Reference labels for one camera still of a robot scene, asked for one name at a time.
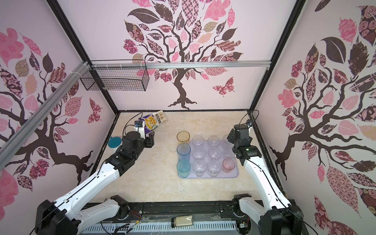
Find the pink small glass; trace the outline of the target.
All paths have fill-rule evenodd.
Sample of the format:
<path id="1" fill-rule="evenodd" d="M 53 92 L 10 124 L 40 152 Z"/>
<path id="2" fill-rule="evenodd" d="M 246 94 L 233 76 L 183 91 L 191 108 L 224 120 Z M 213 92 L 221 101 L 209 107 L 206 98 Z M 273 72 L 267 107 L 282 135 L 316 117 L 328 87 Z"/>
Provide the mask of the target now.
<path id="1" fill-rule="evenodd" d="M 234 160 L 230 159 L 230 158 L 226 158 L 223 160 L 222 162 L 222 170 L 225 172 L 225 173 L 230 173 L 232 172 L 236 167 L 236 163 Z"/>

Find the clear glass back row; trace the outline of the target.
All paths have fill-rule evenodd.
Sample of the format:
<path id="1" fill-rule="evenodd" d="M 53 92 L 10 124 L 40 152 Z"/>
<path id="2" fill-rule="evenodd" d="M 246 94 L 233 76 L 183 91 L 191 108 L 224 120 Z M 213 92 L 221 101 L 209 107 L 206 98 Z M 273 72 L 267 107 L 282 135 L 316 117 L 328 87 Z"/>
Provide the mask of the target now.
<path id="1" fill-rule="evenodd" d="M 219 147 L 211 147 L 208 150 L 208 155 L 213 160 L 218 160 L 222 157 L 222 151 Z"/>

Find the lilac plastic tray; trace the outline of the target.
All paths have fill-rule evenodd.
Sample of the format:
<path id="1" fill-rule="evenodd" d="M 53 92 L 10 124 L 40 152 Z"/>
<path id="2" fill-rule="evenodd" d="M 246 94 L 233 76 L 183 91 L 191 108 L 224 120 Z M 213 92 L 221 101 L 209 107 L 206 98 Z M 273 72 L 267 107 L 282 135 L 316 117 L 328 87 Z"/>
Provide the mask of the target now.
<path id="1" fill-rule="evenodd" d="M 177 175 L 182 179 L 236 178 L 239 175 L 231 145 L 213 147 L 204 142 L 200 146 L 184 145 L 187 155 L 178 156 Z"/>

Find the blue tall glass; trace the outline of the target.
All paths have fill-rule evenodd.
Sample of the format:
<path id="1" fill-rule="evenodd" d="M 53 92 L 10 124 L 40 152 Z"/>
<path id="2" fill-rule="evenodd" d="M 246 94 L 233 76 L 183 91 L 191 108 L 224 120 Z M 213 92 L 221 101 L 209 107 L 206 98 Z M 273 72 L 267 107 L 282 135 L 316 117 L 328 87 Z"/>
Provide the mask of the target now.
<path id="1" fill-rule="evenodd" d="M 187 144 L 187 143 L 179 144 L 176 150 L 177 150 L 179 161 L 181 161 L 181 160 L 189 161 L 190 160 L 191 146 L 189 144 Z"/>

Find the yellow tall glass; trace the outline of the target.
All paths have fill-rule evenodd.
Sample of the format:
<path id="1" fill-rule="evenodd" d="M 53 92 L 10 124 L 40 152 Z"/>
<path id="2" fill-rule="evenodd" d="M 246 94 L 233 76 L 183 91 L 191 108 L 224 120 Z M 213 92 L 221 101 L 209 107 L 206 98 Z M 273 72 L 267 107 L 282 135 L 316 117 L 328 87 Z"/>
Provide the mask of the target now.
<path id="1" fill-rule="evenodd" d="M 179 144 L 189 144 L 191 135 L 187 131 L 180 131 L 176 138 Z"/>

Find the teal frosted glass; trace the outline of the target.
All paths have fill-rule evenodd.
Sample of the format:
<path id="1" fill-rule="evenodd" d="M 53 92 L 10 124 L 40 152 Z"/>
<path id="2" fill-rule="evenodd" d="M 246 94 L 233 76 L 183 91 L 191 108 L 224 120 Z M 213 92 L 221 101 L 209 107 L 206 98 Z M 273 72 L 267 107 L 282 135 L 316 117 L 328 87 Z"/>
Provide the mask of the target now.
<path id="1" fill-rule="evenodd" d="M 180 160 L 177 163 L 178 176 L 181 178 L 187 178 L 191 172 L 191 164 L 187 160 Z"/>

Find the clear ribbed glass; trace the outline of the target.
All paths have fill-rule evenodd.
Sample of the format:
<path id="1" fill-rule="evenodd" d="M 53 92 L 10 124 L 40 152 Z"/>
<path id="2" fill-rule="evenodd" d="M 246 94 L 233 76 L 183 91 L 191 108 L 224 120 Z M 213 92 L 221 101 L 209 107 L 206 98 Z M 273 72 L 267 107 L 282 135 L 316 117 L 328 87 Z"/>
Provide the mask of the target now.
<path id="1" fill-rule="evenodd" d="M 197 177 L 202 177 L 207 170 L 207 164 L 203 160 L 196 160 L 193 163 L 193 170 Z"/>
<path id="2" fill-rule="evenodd" d="M 192 152 L 192 156 L 196 160 L 202 160 L 206 156 L 206 151 L 202 148 L 195 148 Z"/>

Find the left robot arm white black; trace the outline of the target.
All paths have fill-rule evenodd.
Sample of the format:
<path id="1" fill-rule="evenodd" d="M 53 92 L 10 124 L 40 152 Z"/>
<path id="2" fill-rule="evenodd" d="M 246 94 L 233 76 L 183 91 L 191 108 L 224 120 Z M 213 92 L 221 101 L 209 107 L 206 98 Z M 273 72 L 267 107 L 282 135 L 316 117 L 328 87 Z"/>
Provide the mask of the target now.
<path id="1" fill-rule="evenodd" d="M 38 235 L 79 235 L 86 228 L 108 218 L 126 219 L 128 202 L 119 195 L 84 208 L 94 196 L 131 168 L 145 148 L 152 148 L 155 133 L 135 130 L 122 137 L 122 145 L 100 169 L 83 183 L 53 202 L 45 200 L 37 208 L 33 233 Z"/>

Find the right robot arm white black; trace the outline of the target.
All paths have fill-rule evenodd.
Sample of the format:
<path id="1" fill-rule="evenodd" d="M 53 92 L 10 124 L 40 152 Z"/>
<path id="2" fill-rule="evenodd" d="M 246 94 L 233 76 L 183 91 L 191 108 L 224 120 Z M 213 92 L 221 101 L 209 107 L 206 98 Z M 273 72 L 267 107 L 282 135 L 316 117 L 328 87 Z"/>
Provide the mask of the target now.
<path id="1" fill-rule="evenodd" d="M 233 153 L 251 175 L 261 196 L 262 205 L 250 196 L 238 198 L 238 208 L 257 223 L 261 235 L 301 235 L 305 226 L 301 209 L 282 193 L 259 149 L 251 145 L 249 126 L 236 124 L 227 140 L 233 144 Z"/>

